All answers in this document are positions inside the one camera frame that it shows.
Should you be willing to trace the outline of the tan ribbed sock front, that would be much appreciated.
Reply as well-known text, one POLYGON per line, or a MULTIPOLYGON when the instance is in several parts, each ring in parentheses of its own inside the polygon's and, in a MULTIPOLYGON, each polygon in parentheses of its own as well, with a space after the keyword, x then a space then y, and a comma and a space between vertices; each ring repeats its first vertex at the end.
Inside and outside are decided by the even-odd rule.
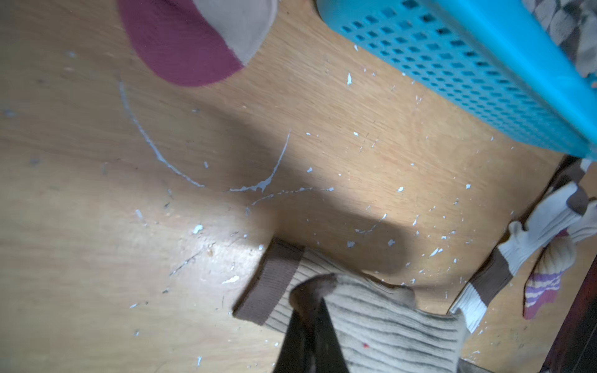
POLYGON ((349 372, 455 372, 468 331, 463 314, 437 315, 383 295, 355 276, 323 274, 289 296, 308 329, 324 300, 349 372))

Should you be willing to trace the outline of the argyle sock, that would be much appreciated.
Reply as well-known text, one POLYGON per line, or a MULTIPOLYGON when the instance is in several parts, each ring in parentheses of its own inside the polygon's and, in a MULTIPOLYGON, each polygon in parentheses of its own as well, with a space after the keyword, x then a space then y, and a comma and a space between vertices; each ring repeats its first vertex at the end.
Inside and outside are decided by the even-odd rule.
POLYGON ((596 73, 596 0, 524 0, 581 77, 596 73))

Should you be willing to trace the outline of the turquoise plastic basket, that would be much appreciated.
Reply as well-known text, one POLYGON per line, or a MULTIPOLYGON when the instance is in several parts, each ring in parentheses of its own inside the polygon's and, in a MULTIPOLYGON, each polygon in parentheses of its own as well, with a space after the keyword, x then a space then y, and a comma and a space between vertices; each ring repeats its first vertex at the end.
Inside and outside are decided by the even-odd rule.
POLYGON ((596 157, 596 73, 583 78, 523 1, 319 1, 355 46, 508 137, 596 157))

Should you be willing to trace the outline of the purple striped sock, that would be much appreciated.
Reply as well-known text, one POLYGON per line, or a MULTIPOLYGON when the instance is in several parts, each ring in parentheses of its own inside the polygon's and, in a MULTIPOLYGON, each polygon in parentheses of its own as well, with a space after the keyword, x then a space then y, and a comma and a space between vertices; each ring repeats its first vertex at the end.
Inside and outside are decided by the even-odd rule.
POLYGON ((124 0, 118 11, 150 70, 169 83, 199 87, 249 63, 275 21, 278 2, 124 0))
POLYGON ((545 248, 524 287, 522 316, 532 320, 548 303, 554 303, 561 288, 564 273, 576 261, 575 242, 566 230, 559 233, 545 248))

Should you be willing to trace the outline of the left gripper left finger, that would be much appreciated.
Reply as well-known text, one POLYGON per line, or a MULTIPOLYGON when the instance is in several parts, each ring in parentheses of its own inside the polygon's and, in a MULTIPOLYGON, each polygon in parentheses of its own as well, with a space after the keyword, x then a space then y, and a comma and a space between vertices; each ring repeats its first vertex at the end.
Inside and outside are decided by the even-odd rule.
POLYGON ((274 373, 308 373, 312 371, 312 350, 308 329, 297 311, 287 329, 274 373))

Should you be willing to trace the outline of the white brown striped sock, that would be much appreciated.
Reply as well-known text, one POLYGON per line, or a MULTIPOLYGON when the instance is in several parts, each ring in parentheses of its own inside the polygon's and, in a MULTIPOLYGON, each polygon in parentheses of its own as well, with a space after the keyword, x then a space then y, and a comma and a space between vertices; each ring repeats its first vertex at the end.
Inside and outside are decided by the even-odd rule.
POLYGON ((480 325, 491 301, 532 254, 589 215, 589 197, 579 183, 591 164, 590 159, 564 157, 526 220, 508 225, 508 239, 494 247, 469 279, 449 312, 463 314, 470 333, 480 325))

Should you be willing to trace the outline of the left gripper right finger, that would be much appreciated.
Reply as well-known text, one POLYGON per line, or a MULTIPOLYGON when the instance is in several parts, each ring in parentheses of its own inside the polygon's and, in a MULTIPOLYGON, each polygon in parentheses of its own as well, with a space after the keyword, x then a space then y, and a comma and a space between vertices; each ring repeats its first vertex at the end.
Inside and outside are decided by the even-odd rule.
POLYGON ((317 373, 349 373, 324 300, 314 323, 314 357, 317 373))

